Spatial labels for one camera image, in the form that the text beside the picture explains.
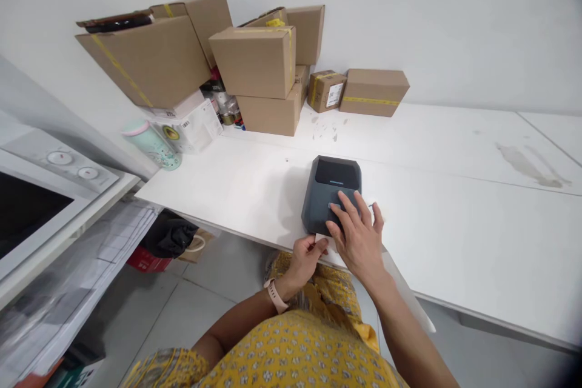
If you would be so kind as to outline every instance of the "wrist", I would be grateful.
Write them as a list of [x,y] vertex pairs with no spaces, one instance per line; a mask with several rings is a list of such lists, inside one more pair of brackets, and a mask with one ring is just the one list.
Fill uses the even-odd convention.
[[295,283],[293,277],[288,274],[284,274],[282,277],[275,280],[275,289],[279,293],[281,300],[284,302],[291,300],[302,287],[303,285]]

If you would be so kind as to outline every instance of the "floor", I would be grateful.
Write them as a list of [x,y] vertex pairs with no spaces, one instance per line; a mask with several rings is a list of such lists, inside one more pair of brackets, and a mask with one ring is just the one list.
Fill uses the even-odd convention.
[[[119,386],[137,361],[160,348],[191,347],[224,312],[259,291],[271,251],[223,233],[198,264],[172,261],[164,273],[125,266],[82,331],[99,338],[107,355],[93,386]],[[363,320],[392,362],[372,300],[354,283]],[[453,310],[421,304],[437,329],[432,340],[462,387],[546,387],[574,362],[570,354],[464,327]]]

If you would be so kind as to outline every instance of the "white wall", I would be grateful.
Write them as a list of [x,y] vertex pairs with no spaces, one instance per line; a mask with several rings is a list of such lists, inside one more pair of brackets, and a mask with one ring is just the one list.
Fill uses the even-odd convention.
[[[0,0],[0,53],[126,153],[140,112],[75,41],[76,20],[172,0]],[[406,101],[582,115],[581,0],[228,0],[235,24],[325,3],[319,69],[403,69]]]

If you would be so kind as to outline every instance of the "woman's left hand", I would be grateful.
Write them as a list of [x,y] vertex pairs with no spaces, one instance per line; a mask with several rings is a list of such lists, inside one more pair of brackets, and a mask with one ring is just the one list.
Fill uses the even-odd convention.
[[315,235],[295,241],[289,270],[275,281],[275,288],[283,301],[290,300],[311,279],[317,261],[327,254],[327,244],[325,238],[315,241]]

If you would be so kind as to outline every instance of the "woman's right hand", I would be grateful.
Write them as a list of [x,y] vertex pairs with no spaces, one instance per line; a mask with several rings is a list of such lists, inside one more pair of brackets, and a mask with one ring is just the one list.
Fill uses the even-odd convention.
[[354,197],[360,209],[361,218],[350,199],[340,191],[339,199],[346,211],[341,210],[334,203],[331,203],[331,208],[338,216],[344,231],[342,232],[333,221],[326,221],[326,225],[346,267],[365,285],[368,280],[374,281],[386,274],[381,251],[384,220],[380,208],[374,203],[372,224],[372,214],[361,194],[356,191]]

